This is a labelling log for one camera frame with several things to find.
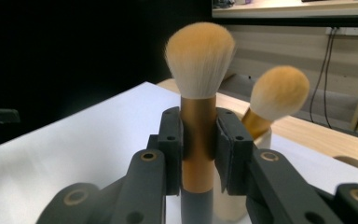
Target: brush bristles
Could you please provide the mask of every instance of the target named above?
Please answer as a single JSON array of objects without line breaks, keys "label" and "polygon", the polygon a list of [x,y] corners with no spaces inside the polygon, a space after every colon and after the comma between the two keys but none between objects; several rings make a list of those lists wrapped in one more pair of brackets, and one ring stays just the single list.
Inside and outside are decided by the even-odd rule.
[{"label": "brush bristles", "polygon": [[310,82],[292,66],[277,66],[268,70],[254,85],[250,108],[270,121],[296,113],[310,91]]},{"label": "brush bristles", "polygon": [[214,97],[234,49],[229,31],[210,22],[192,23],[173,34],[166,45],[165,59],[182,97]]}]

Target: gold brush handle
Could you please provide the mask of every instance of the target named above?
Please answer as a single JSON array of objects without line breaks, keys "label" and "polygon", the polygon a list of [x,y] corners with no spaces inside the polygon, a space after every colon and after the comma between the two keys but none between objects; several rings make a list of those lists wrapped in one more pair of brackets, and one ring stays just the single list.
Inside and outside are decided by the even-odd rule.
[{"label": "gold brush handle", "polygon": [[241,119],[241,123],[248,130],[249,134],[255,139],[269,131],[273,121],[263,119],[248,108]]},{"label": "gold brush handle", "polygon": [[184,124],[182,180],[185,190],[203,193],[213,188],[216,133],[216,97],[181,101]]}]

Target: wall socket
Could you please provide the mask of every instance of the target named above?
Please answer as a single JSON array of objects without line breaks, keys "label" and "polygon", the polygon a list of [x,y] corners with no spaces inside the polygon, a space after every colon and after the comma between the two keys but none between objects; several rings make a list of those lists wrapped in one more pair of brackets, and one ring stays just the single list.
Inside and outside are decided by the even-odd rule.
[{"label": "wall socket", "polygon": [[[326,34],[330,35],[331,27],[326,28]],[[358,35],[358,27],[338,27],[336,35]]]}]

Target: wooden table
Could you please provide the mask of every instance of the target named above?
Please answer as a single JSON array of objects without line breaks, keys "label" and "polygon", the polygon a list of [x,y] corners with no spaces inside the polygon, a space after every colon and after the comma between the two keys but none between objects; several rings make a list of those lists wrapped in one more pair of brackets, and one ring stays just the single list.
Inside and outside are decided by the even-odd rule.
[{"label": "wooden table", "polygon": [[[160,82],[158,86],[180,93],[173,78]],[[217,93],[216,105],[235,112],[239,118],[249,107],[249,103],[221,93]],[[324,155],[358,160],[358,137],[290,116],[275,121],[271,128],[273,133]]]}]

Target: black cable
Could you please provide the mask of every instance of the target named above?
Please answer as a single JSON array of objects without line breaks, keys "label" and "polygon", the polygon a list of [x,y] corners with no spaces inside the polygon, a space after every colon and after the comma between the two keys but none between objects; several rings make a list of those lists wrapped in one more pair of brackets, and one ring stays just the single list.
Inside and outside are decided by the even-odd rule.
[{"label": "black cable", "polygon": [[315,99],[315,95],[316,95],[316,91],[318,90],[318,87],[319,87],[319,84],[321,83],[321,79],[322,79],[322,75],[324,73],[324,65],[326,63],[326,60],[327,60],[327,55],[328,55],[328,52],[330,50],[330,45],[331,45],[331,39],[333,37],[333,32],[336,30],[337,28],[336,27],[332,27],[331,28],[331,31],[330,31],[330,35],[328,36],[328,40],[327,40],[327,47],[326,47],[326,52],[324,54],[324,61],[322,63],[322,68],[321,68],[321,73],[319,74],[319,78],[318,78],[318,81],[316,82],[316,86],[315,86],[315,90],[313,91],[313,94],[310,98],[310,121],[312,123],[314,123],[313,121],[313,117],[312,117],[312,106],[313,106],[313,101]]},{"label": "black cable", "polygon": [[330,49],[329,49],[328,59],[327,59],[327,65],[326,65],[326,69],[324,71],[324,118],[326,119],[327,125],[328,125],[328,127],[330,129],[331,129],[331,125],[330,125],[330,122],[328,121],[328,117],[327,117],[326,90],[327,90],[328,67],[330,65],[331,52],[333,50],[333,42],[334,42],[334,37],[336,36],[336,33],[337,33],[337,29],[335,29],[335,31],[333,32],[332,37],[331,37]]}]

